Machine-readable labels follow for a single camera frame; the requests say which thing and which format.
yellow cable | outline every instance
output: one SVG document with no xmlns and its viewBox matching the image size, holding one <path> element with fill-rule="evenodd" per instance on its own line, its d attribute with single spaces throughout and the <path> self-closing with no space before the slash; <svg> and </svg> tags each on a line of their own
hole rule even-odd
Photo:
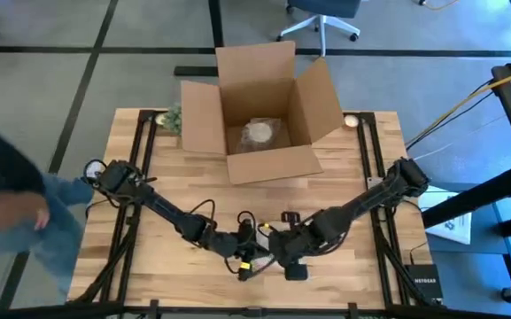
<svg viewBox="0 0 511 319">
<path fill-rule="evenodd" d="M 444 4 L 443 6 L 439 6 L 439 7 L 433 7 L 428 2 L 425 2 L 422 5 L 425 6 L 427 9 L 431 9 L 432 11 L 438 11 L 438 10 L 442 10 L 444 8 L 447 8 L 447 7 L 449 7 L 452 4 L 457 3 L 458 1 L 460 1 L 460 0 L 452 0 L 452 2 L 450 2 L 448 4 Z"/>
<path fill-rule="evenodd" d="M 415 136 L 413 139 L 411 139 L 409 142 L 407 142 L 407 144 L 411 143 L 411 142 L 414 142 L 417 138 L 419 138 L 420 136 L 423 136 L 425 133 L 427 133 L 428 131 L 430 131 L 431 129 L 435 128 L 438 123 L 445 119 L 446 117 L 450 116 L 450 114 L 456 112 L 456 110 L 458 110 L 462 105 L 465 105 L 470 99 L 474 98 L 474 97 L 477 97 L 478 95 L 484 93 L 485 91 L 487 91 L 488 89 L 493 89 L 493 88 L 496 88 L 498 87 L 499 85 L 501 84 L 504 84 L 504 83 L 507 83 L 507 82 L 511 82 L 511 76 L 509 77 L 506 77 L 505 79 L 501 80 L 501 81 L 497 81 L 497 82 L 494 82 L 492 84 L 489 84 L 489 85 L 486 85 L 484 87 L 482 87 L 481 89 L 475 91 L 474 93 L 472 93 L 471 95 L 469 95 L 468 97 L 464 98 L 459 104 L 457 104 L 455 107 L 453 107 L 450 111 L 440 115 L 439 118 L 437 118 L 432 124 L 430 124 L 425 130 L 423 130 L 419 135 Z"/>
</svg>

concrete floor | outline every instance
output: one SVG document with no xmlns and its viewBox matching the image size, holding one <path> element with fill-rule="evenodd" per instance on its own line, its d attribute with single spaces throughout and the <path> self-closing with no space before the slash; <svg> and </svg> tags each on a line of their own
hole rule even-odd
<svg viewBox="0 0 511 319">
<path fill-rule="evenodd" d="M 110 1 L 0 0 L 0 45 L 91 47 Z M 307 16 L 284 14 L 283 0 L 221 0 L 226 45 L 273 41 L 284 27 Z M 358 42 L 335 29 L 327 31 L 329 48 L 378 50 L 511 51 L 511 7 L 508 0 L 465 0 L 432 12 L 409 0 L 364 2 L 356 19 Z M 301 48 L 318 48 L 311 28 L 287 35 Z M 119 0 L 104 47 L 209 47 L 213 44 L 207 1 Z M 298 56 L 302 70 L 315 57 Z M 48 168 L 74 95 L 89 59 L 87 53 L 0 53 L 0 133 L 42 170 Z M 491 78 L 493 66 L 511 58 L 327 57 L 342 107 L 346 110 L 396 110 L 404 138 L 415 136 L 439 114 Z M 212 55 L 101 54 L 81 105 L 59 174 L 74 177 L 105 150 L 114 110 L 161 107 L 179 103 L 176 65 L 215 65 Z M 215 78 L 196 81 L 217 82 Z M 511 168 L 511 128 L 505 119 L 464 137 L 503 114 L 495 97 L 418 144 L 411 156 L 436 150 L 459 139 L 437 156 L 419 163 L 435 181 L 480 183 Z M 81 209 L 75 209 L 81 220 Z M 448 306 L 492 309 L 510 314 L 511 307 L 490 298 L 506 272 L 488 277 L 483 265 L 501 264 L 489 256 L 434 255 L 442 276 L 476 267 L 466 289 L 445 280 Z M 0 289 L 11 256 L 0 254 Z M 14 307 L 58 304 L 63 297 L 36 261 L 29 261 Z"/>
</svg>

plastic bag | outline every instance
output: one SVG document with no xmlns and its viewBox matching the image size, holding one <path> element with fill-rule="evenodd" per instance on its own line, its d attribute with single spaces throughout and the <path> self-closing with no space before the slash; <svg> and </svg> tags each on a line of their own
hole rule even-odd
<svg viewBox="0 0 511 319">
<path fill-rule="evenodd" d="M 241 133 L 236 153 L 265 151 L 281 130 L 281 119 L 251 119 Z"/>
</svg>

white cable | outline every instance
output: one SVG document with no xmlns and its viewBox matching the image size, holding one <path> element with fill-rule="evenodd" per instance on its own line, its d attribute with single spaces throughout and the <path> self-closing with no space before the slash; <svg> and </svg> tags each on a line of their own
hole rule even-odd
<svg viewBox="0 0 511 319">
<path fill-rule="evenodd" d="M 493 122 L 495 122 L 495 121 L 499 121 L 499 120 L 501 120 L 501 119 L 502 119 L 502 118 L 504 118 L 504 117 L 505 117 L 505 114 L 503 114 L 503 115 L 501 115 L 500 117 L 497 117 L 497 118 L 495 118 L 495 119 L 493 119 L 493 120 L 491 120 L 491 121 L 488 121 L 487 123 L 485 123 L 484 125 L 480 126 L 479 128 L 476 128 L 476 129 L 474 129 L 473 131 L 471 131 L 471 132 L 467 133 L 465 136 L 462 136 L 462 137 L 460 137 L 460 138 L 456 138 L 453 142 L 451 142 L 451 143 L 449 143 L 449 144 L 446 144 L 446 145 L 444 145 L 444 146 L 440 147 L 439 149 L 437 149 L 437 150 L 435 150 L 435 151 L 428 152 L 428 153 L 426 153 L 426 154 L 423 154 L 423 155 L 417 156 L 417 157 L 415 157 L 415 158 L 414 158 L 414 160 L 419 160 L 419 159 L 425 158 L 425 157 L 427 157 L 427 156 L 430 156 L 430 155 L 432 155 L 432 154 L 436 154 L 436 153 L 438 153 L 438 152 L 441 152 L 441 151 L 443 151 L 443 150 L 447 149 L 448 147 L 450 147 L 450 146 L 452 146 L 452 145 L 456 144 L 456 142 L 458 142 L 460 139 L 461 139 L 462 141 L 464 141 L 464 140 L 465 140 L 465 138 L 466 138 L 467 136 L 470 136 L 470 135 L 472 135 L 472 134 L 475 134 L 476 132 L 480 131 L 481 129 L 485 128 L 486 126 L 488 126 L 488 125 L 492 124 L 492 123 L 493 123 Z"/>
</svg>

office chair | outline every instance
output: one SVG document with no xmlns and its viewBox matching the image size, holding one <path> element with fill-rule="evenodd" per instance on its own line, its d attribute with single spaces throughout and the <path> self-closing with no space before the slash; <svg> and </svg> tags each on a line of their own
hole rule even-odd
<svg viewBox="0 0 511 319">
<path fill-rule="evenodd" d="M 321 56 L 324 57 L 326 55 L 326 25 L 351 32 L 350 40 L 353 42 L 357 41 L 360 37 L 360 30 L 358 28 L 336 18 L 355 17 L 355 13 L 360 7 L 360 2 L 361 0 L 288 0 L 287 13 L 292 14 L 294 8 L 299 8 L 315 15 L 294 26 L 285 28 L 276 37 L 276 41 L 281 41 L 284 35 L 314 23 L 314 31 L 320 31 Z"/>
</svg>

